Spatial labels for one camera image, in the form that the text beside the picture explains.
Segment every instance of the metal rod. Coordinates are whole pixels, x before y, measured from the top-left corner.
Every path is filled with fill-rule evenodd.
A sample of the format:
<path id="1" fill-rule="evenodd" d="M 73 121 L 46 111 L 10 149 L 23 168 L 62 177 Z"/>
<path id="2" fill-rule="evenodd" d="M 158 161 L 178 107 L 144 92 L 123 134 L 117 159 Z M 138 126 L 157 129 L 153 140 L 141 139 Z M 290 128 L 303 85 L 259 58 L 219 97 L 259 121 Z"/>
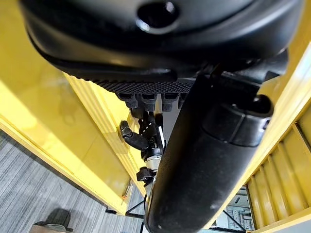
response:
<path id="1" fill-rule="evenodd" d="M 113 215 L 117 214 L 117 212 L 114 210 L 106 210 L 105 212 L 108 214 L 113 214 Z M 144 215 L 132 214 L 132 213 L 128 213 L 128 212 L 125 213 L 125 216 L 144 219 Z"/>
<path id="2" fill-rule="evenodd" d="M 245 231 L 244 227 L 243 227 L 241 224 L 239 224 L 230 214 L 228 214 L 225 210 L 223 210 L 223 212 L 224 212 L 232 221 L 234 221 L 242 230 Z"/>
<path id="3" fill-rule="evenodd" d="M 141 204 L 143 204 L 145 202 L 145 200 L 142 200 L 140 203 L 138 203 L 136 206 L 134 206 L 133 208 L 129 209 L 128 211 L 126 211 L 127 213 L 130 213 L 132 210 L 136 209 L 137 207 L 139 207 Z"/>
<path id="4" fill-rule="evenodd" d="M 117 214 L 117 211 L 115 211 L 115 210 L 108 210 L 108 209 L 106 209 L 105 212 L 108 213 L 108 214 L 113 214 L 113 215 Z"/>
<path id="5" fill-rule="evenodd" d="M 138 215 L 138 214 L 132 214 L 132 213 L 125 213 L 125 216 L 144 219 L 144 215 Z"/>
<path id="6" fill-rule="evenodd" d="M 143 233 L 142 231 L 144 230 L 144 222 L 141 223 L 141 227 L 140 227 L 140 232 L 139 233 Z"/>
<path id="7" fill-rule="evenodd" d="M 246 232 L 245 230 L 241 231 L 241 230 L 228 229 L 228 228 L 222 228 L 222 227 L 209 228 L 209 231 L 230 232 L 230 233 L 245 233 Z"/>

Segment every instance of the yellow metal frame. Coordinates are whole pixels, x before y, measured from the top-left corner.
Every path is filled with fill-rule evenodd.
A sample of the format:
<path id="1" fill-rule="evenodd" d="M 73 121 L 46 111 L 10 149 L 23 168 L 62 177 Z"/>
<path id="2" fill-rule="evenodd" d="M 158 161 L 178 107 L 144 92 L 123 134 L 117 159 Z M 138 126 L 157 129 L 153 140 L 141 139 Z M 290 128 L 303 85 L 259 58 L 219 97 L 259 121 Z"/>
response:
<path id="1" fill-rule="evenodd" d="M 145 166 L 140 151 L 127 145 L 119 135 L 119 124 L 128 120 L 133 130 L 138 131 L 138 124 L 131 117 L 129 109 L 114 93 L 102 87 L 65 74 L 73 90 L 98 126 L 106 141 L 110 144 L 126 171 L 136 184 L 141 194 L 146 194 L 143 182 L 138 182 L 136 173 Z"/>
<path id="2" fill-rule="evenodd" d="M 0 7 L 0 128 L 124 215 L 128 172 L 63 73 L 31 45 L 17 1 Z"/>

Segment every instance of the yellow cabinet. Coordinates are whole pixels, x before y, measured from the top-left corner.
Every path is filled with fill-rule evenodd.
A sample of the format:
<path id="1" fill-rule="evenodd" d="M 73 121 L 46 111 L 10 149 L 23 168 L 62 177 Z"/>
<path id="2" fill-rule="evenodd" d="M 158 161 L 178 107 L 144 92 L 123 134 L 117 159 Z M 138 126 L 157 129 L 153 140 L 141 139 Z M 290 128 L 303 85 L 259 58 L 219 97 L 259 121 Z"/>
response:
<path id="1" fill-rule="evenodd" d="M 117 128 L 112 127 L 120 119 L 105 121 L 103 127 L 108 130 L 100 130 L 65 75 L 41 58 L 31 45 L 17 1 L 1 1 L 0 9 L 0 128 L 124 214 L 128 200 L 122 197 L 138 168 L 125 167 L 125 159 L 121 159 L 121 155 L 133 153 L 118 138 Z M 113 107 L 115 115 L 128 115 L 123 102 L 118 101 Z M 111 119 L 111 115 L 98 117 Z M 116 142 L 120 148 L 122 145 L 120 151 L 115 150 L 118 146 L 111 146 Z"/>

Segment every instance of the yellow panel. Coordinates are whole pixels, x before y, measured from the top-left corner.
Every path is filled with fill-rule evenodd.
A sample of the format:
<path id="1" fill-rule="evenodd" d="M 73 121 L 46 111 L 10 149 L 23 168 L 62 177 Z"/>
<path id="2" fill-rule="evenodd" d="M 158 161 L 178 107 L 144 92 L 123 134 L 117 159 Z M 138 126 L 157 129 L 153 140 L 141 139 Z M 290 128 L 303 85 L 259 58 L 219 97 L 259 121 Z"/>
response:
<path id="1" fill-rule="evenodd" d="M 2 1 L 0 8 L 1 128 L 124 214 L 126 203 L 121 193 L 127 188 L 129 175 L 111 150 L 104 153 L 107 142 L 62 72 L 30 44 L 17 1 Z M 110 166 L 103 166 L 103 156 Z"/>
<path id="2" fill-rule="evenodd" d="M 277 215 L 280 219 L 284 219 L 291 215 L 291 211 L 286 200 L 280 177 L 276 171 L 276 166 L 271 159 L 271 156 L 268 156 L 268 161 L 266 161 L 263 167 L 271 190 L 272 202 L 276 208 Z"/>
<path id="3" fill-rule="evenodd" d="M 68 74 L 65 76 L 133 182 L 145 195 L 144 183 L 138 182 L 136 178 L 139 168 L 145 166 L 140 151 L 127 145 L 119 135 L 118 128 L 121 120 L 129 120 L 132 129 L 135 126 L 135 121 L 130 117 L 129 109 L 125 103 L 119 100 L 114 93 L 108 92 L 92 82 L 77 79 Z"/>
<path id="4" fill-rule="evenodd" d="M 266 174 L 263 166 L 260 166 L 259 171 L 255 175 L 255 179 L 258 187 L 258 194 L 260 196 L 259 199 L 264 217 L 264 225 L 266 226 L 278 221 L 278 217 L 273 205 L 270 187 L 266 180 Z"/>
<path id="5" fill-rule="evenodd" d="M 259 199 L 259 194 L 258 194 L 258 189 L 257 189 L 257 184 L 255 177 L 252 177 L 250 181 L 247 184 L 252 207 L 253 207 L 253 212 L 254 212 L 254 219 L 255 219 L 255 224 L 256 228 L 260 229 L 264 227 L 264 218 L 263 218 L 263 213 L 262 213 L 262 207 Z"/>
<path id="6" fill-rule="evenodd" d="M 291 215 L 283 220 L 280 220 L 278 222 L 275 222 L 269 226 L 263 227 L 261 229 L 258 229 L 254 231 L 253 233 L 272 233 L 280 231 L 284 228 L 288 228 L 291 226 L 294 226 L 296 224 L 308 221 L 311 219 L 311 207 L 308 209 L 305 209 L 303 211 L 298 212 L 297 214 Z"/>
<path id="7" fill-rule="evenodd" d="M 298 124 L 306 137 L 306 140 L 311 144 L 311 107 L 309 107 L 305 113 L 301 116 Z"/>
<path id="8" fill-rule="evenodd" d="M 124 214 L 129 199 L 124 202 L 122 196 L 130 182 L 130 177 L 101 134 L 97 136 L 82 162 L 83 166 L 74 175 L 80 180 L 85 177 L 92 178 L 88 181 L 88 185 L 96 190 L 96 193 L 105 192 L 105 187 L 102 186 L 104 182 L 120 197 L 118 204 Z"/>
<path id="9" fill-rule="evenodd" d="M 308 204 L 303 196 L 301 187 L 298 184 L 297 177 L 282 142 L 278 144 L 272 159 L 281 178 L 291 213 L 295 214 L 306 209 Z"/>
<path id="10" fill-rule="evenodd" d="M 294 124 L 294 131 L 291 131 L 284 138 L 284 147 L 293 165 L 294 173 L 298 179 L 298 186 L 301 187 L 308 206 L 311 206 L 311 153 L 305 144 L 299 129 Z"/>

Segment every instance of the gray carpet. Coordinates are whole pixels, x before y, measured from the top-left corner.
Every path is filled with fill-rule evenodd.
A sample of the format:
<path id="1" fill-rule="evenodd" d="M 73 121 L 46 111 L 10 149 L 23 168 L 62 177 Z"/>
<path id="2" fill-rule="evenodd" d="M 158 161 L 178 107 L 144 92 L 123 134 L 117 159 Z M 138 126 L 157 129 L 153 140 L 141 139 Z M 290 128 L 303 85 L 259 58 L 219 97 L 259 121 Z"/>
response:
<path id="1" fill-rule="evenodd" d="M 129 207 L 143 200 L 134 188 Z M 0 233 L 27 233 L 40 221 L 75 233 L 139 233 L 142 220 L 106 206 L 0 131 Z M 144 214 L 143 205 L 133 213 Z"/>

